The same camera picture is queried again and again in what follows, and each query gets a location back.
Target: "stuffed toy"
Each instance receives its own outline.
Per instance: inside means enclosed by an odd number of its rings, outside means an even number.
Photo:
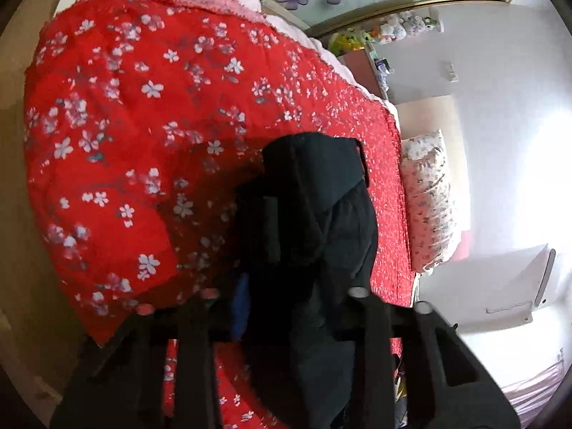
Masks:
[[[348,31],[346,34],[335,33],[328,41],[328,51],[336,56],[342,56],[350,51],[361,50],[362,42],[355,36],[355,32]]]
[[[374,39],[374,41],[379,37],[380,32],[379,32],[379,26],[374,27],[371,31],[370,31],[370,35],[371,37]]]
[[[393,28],[394,30],[394,36],[396,40],[401,40],[404,39],[407,36],[407,31],[405,30],[405,28],[401,25],[401,22],[399,20],[399,15],[397,14],[392,14],[388,19],[387,19],[387,23]]]
[[[378,43],[385,45],[386,43],[394,41],[394,39],[395,34],[393,27],[391,27],[389,24],[383,24],[379,27],[379,35],[377,37]]]
[[[374,37],[369,32],[366,32],[366,31],[361,31],[360,37],[361,37],[362,41],[364,41],[364,42],[374,41]]]
[[[431,18],[423,18],[423,22],[428,31],[432,31],[439,24],[439,21]]]
[[[412,11],[401,11],[399,13],[399,17],[402,19],[403,27],[407,32],[407,35],[418,35],[425,31],[427,28],[425,27],[425,22],[423,18],[420,16],[416,16]]]

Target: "white wall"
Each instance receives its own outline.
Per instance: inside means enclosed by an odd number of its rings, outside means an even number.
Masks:
[[[557,362],[572,363],[572,325],[566,307],[556,303],[533,313],[527,325],[483,334],[460,334],[499,387],[531,378]]]
[[[562,45],[566,54],[567,60],[572,66],[572,43],[570,41],[570,33],[566,27],[561,23],[558,12],[554,9],[554,5],[550,0],[513,0],[512,4],[528,6],[528,8],[535,8],[544,11],[544,17],[547,20],[553,19],[550,23],[553,25],[556,34],[562,38]]]
[[[572,246],[570,34],[553,9],[492,3],[438,9],[444,33],[376,50],[395,68],[388,77],[394,103],[455,98],[471,184],[471,254],[544,243],[565,253]],[[457,83],[447,80],[449,61]],[[564,261],[559,259],[555,278],[572,269],[572,261]],[[550,287],[561,295],[561,284]]]

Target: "floral pillow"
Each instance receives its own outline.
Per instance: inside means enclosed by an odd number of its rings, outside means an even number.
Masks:
[[[461,237],[447,153],[440,131],[403,140],[401,150],[411,268],[427,273],[453,256]]]

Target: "bed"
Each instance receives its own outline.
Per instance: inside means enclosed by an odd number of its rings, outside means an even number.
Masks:
[[[395,107],[260,9],[81,0],[41,33],[26,73],[30,202],[62,291],[99,344],[138,305],[182,303],[232,271],[233,189],[260,172],[266,144],[301,131],[363,142],[379,226],[372,290],[411,303]],[[281,425],[250,387],[240,346],[220,344],[216,360],[225,426]]]

